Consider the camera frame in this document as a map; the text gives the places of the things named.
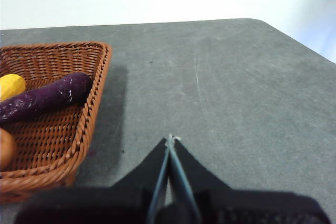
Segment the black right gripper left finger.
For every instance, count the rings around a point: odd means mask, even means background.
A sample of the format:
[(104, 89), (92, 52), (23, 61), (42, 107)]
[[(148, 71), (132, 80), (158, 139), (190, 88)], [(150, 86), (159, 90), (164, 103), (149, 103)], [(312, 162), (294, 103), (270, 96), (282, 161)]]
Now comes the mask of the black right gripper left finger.
[(15, 222), (152, 223), (165, 202), (168, 160), (162, 139), (114, 185), (40, 191), (23, 204)]

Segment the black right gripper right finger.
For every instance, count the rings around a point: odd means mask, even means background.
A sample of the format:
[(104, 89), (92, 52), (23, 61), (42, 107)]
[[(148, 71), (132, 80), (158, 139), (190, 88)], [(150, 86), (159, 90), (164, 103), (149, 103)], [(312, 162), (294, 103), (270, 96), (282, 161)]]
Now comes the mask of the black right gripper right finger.
[(286, 191), (233, 189), (204, 167), (175, 137), (169, 139), (177, 202), (192, 223), (330, 223), (319, 203)]

